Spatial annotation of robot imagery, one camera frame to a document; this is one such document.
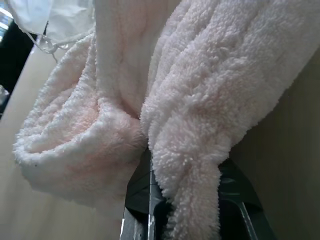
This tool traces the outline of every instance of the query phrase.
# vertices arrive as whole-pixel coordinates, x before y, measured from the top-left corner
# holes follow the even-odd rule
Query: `pink bathrobe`
[[[17,135],[22,174],[112,216],[148,146],[174,207],[168,238],[218,239],[218,165],[318,48],[320,1],[95,7],[95,32],[59,62]]]

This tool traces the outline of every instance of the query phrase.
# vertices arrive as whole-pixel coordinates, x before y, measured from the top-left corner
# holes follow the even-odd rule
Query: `fabric fold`
[[[320,44],[318,0],[183,0],[150,63],[141,127],[173,205],[167,239],[219,239],[218,165]]]
[[[139,120],[99,96],[96,37],[57,65],[17,135],[16,161],[31,186],[109,216],[123,211],[127,184],[146,147]]]

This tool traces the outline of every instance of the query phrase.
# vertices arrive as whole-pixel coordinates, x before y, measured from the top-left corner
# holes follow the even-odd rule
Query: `plush bathrobe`
[[[96,0],[95,10],[95,32],[58,63],[17,135],[22,174],[112,216],[149,147],[173,205],[166,237],[219,239],[218,165],[318,48],[320,1]]]

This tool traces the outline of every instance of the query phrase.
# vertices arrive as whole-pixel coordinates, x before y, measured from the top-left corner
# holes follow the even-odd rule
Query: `black plastic part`
[[[230,159],[219,169],[221,240],[276,240],[250,181]],[[164,239],[172,206],[156,183],[149,150],[142,155],[128,184],[125,207],[120,240]]]

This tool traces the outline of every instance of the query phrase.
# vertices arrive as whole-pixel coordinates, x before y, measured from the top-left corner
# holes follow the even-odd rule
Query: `wooden surface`
[[[0,240],[118,240],[120,221],[33,191],[15,165],[15,134],[55,65],[51,55],[35,49],[0,122]]]

